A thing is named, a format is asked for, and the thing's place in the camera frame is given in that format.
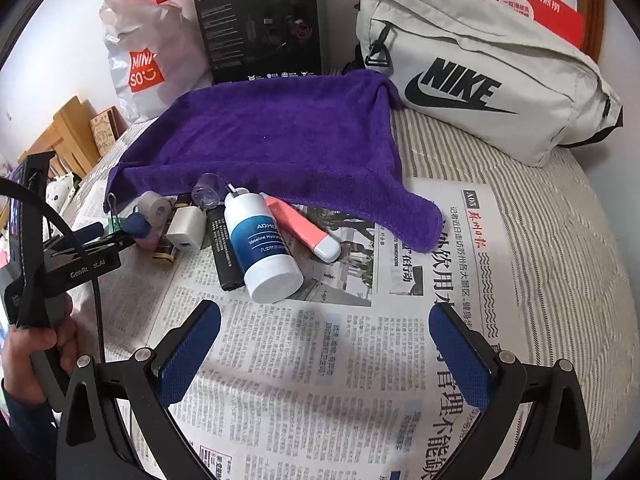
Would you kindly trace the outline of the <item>left hand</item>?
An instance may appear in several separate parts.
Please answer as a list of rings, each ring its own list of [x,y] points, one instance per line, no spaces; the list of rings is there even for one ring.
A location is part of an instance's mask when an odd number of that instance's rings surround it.
[[[4,390],[17,401],[39,405],[46,400],[32,367],[30,357],[34,353],[58,349],[62,369],[67,375],[72,372],[78,359],[77,324],[72,312],[73,300],[70,295],[66,295],[64,320],[56,330],[10,326],[2,350]]]

